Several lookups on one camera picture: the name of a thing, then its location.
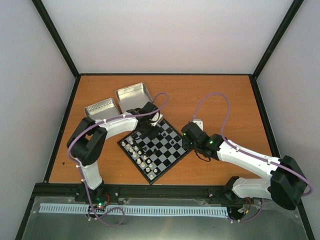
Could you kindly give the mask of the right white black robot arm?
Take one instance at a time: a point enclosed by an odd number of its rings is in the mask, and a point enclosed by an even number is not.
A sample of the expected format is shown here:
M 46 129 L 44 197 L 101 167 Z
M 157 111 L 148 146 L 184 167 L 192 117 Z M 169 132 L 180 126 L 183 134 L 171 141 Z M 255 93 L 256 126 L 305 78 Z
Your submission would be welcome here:
M 219 134 L 208 136 L 197 122 L 189 122 L 182 130 L 182 146 L 196 155 L 231 163 L 258 176 L 246 179 L 231 177 L 223 188 L 230 203 L 238 199 L 260 198 L 273 200 L 286 210 L 295 210 L 306 188 L 305 175 L 290 156 L 277 158 L 243 148 Z

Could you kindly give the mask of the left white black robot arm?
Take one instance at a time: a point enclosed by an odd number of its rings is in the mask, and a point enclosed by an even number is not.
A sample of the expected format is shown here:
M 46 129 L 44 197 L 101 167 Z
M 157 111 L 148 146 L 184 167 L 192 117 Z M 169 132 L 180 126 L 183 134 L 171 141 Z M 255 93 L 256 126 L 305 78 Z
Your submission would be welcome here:
M 144 121 L 148 127 L 155 127 L 154 121 L 160 119 L 161 109 L 148 101 L 140 110 L 129 109 L 109 119 L 85 117 L 81 120 L 67 142 L 67 156 L 79 168 L 81 181 L 87 187 L 86 195 L 92 201 L 99 201 L 104 195 L 104 188 L 100 186 L 103 179 L 98 159 L 105 141 L 121 133 L 134 131 Z

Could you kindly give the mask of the black and silver chessboard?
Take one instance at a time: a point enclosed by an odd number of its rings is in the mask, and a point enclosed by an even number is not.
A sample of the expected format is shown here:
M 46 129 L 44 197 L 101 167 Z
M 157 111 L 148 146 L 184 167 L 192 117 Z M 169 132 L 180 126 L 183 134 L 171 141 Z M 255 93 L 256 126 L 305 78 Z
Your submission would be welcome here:
M 135 130 L 117 142 L 150 185 L 190 153 L 190 150 L 182 147 L 183 136 L 166 119 L 159 122 L 157 126 L 160 127 L 159 135 L 153 140 L 147 137 L 141 139 L 141 134 Z M 122 142 L 130 145 L 131 148 L 126 149 L 126 146 L 122 146 Z M 132 156 L 133 152 L 137 153 L 137 157 Z M 145 163 L 145 167 L 141 168 L 141 163 Z

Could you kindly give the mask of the gold metal tin base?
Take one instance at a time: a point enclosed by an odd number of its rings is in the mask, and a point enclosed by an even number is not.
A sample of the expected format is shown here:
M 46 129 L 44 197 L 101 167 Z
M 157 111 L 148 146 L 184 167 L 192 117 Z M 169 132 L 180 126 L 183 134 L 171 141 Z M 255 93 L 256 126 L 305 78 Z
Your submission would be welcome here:
M 130 109 L 142 108 L 152 98 L 143 82 L 130 85 L 115 91 L 116 99 L 122 112 Z

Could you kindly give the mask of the black aluminium frame rail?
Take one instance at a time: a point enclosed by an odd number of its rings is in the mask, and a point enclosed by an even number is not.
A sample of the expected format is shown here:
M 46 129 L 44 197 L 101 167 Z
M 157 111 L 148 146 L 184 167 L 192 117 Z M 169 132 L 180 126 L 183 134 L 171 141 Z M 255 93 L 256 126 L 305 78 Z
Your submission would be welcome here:
M 82 183 L 37 183 L 32 194 L 35 196 L 76 197 L 78 201 L 87 201 L 87 193 Z M 89 190 L 92 200 L 120 198 L 172 198 L 172 199 L 205 199 L 222 203 L 236 203 L 243 200 L 222 185 L 126 185 L 102 184 L 95 190 Z

